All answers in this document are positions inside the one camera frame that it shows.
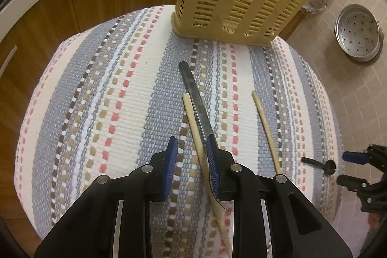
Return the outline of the person's right hand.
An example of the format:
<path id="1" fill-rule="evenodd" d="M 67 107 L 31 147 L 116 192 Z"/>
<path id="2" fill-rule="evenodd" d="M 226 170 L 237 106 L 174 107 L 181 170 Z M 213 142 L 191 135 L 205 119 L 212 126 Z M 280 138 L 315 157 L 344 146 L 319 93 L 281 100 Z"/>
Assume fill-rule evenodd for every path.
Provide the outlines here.
<path id="1" fill-rule="evenodd" d="M 385 219 L 386 213 L 368 213 L 368 224 L 372 228 L 377 228 Z"/>

